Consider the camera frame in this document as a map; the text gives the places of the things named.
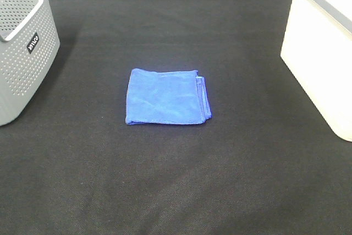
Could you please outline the blue towel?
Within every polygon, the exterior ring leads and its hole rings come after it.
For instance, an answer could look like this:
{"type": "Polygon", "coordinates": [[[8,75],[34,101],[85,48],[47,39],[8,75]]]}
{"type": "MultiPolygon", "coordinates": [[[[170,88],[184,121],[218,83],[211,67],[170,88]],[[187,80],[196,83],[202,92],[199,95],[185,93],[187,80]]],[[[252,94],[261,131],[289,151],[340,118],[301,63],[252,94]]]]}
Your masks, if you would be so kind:
{"type": "Polygon", "coordinates": [[[205,78],[198,71],[131,71],[126,118],[132,124],[196,125],[212,117],[205,78]]]}

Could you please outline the black table cloth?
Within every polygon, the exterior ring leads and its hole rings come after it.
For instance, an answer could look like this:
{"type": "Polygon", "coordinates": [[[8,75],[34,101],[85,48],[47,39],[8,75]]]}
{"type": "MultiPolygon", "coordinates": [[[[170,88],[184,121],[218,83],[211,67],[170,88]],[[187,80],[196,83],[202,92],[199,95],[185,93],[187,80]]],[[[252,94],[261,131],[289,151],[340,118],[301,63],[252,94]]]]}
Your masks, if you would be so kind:
{"type": "Polygon", "coordinates": [[[280,57],[292,0],[49,0],[60,49],[1,128],[1,234],[351,234],[351,143],[280,57]],[[205,124],[127,125],[132,69],[205,124]]]}

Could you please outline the white plastic storage bin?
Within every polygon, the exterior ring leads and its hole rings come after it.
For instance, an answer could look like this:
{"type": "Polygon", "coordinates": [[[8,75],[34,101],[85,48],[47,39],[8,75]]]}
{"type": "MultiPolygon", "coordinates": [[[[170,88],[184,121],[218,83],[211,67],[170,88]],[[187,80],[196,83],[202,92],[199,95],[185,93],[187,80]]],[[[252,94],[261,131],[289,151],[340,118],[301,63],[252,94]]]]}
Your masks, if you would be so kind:
{"type": "Polygon", "coordinates": [[[351,0],[292,0],[280,53],[333,132],[351,141],[351,0]]]}

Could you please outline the grey perforated plastic basket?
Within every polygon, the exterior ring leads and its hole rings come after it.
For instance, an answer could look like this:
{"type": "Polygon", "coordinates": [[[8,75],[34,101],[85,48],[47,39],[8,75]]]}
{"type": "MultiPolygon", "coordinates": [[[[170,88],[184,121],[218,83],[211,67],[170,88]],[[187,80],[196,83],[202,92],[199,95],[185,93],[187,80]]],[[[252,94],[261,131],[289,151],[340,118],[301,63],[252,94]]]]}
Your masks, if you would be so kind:
{"type": "Polygon", "coordinates": [[[1,0],[1,125],[15,120],[60,47],[49,0],[1,0]]]}

